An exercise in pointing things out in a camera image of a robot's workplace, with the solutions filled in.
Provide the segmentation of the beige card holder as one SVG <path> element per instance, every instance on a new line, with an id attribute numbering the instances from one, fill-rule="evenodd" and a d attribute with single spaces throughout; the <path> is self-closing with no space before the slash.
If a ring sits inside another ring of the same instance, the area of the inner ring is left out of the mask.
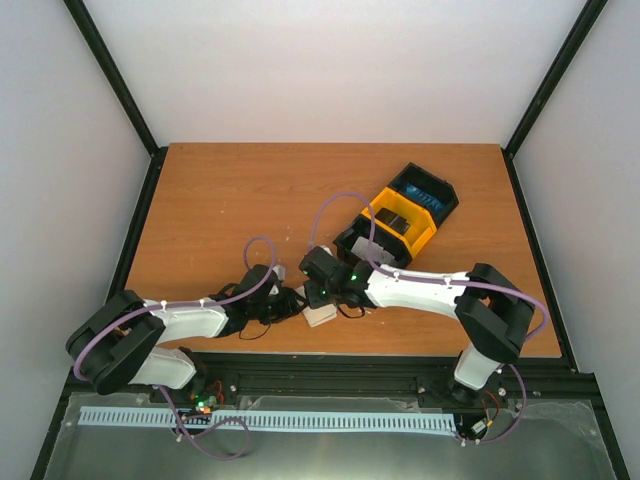
<path id="1" fill-rule="evenodd" d="M 337 317 L 338 309 L 334 304 L 329 303 L 324 306 L 312 308 L 306 301 L 305 288 L 303 286 L 295 288 L 294 291 L 296 292 L 298 297 L 297 303 L 301 308 L 301 314 L 303 315 L 309 327 L 318 327 Z"/>

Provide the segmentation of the black card stack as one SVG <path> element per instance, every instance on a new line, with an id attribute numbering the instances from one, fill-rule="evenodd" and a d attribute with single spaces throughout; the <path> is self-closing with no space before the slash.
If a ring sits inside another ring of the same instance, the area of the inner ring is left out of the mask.
<path id="1" fill-rule="evenodd" d="M 404 217 L 387 208 L 381 208 L 376 213 L 376 219 L 401 236 L 410 228 L 410 223 Z"/>

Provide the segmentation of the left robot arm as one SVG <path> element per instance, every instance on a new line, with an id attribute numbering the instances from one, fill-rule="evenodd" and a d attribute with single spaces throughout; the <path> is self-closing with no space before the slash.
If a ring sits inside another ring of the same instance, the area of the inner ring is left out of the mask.
<path id="1" fill-rule="evenodd" d="M 113 296 L 67 340 L 77 379 L 100 395 L 128 385 L 159 385 L 186 402 L 201 400 L 208 378 L 186 347 L 164 348 L 188 338 L 224 338 L 252 321 L 266 327 L 308 306 L 304 289 L 283 284 L 284 268 L 257 264 L 238 283 L 197 301 L 144 300 L 132 290 Z"/>

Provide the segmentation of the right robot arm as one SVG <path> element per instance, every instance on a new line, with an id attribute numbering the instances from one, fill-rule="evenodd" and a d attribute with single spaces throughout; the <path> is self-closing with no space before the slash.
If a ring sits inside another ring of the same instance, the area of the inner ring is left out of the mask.
<path id="1" fill-rule="evenodd" d="M 361 260 L 354 265 L 314 247 L 299 269 L 306 275 L 305 296 L 313 309 L 333 304 L 360 311 L 404 308 L 457 321 L 469 339 L 453 373 L 433 388 L 435 395 L 460 406 L 479 401 L 490 377 L 515 363 L 523 346 L 544 329 L 549 313 L 489 264 L 469 272 L 436 274 Z"/>

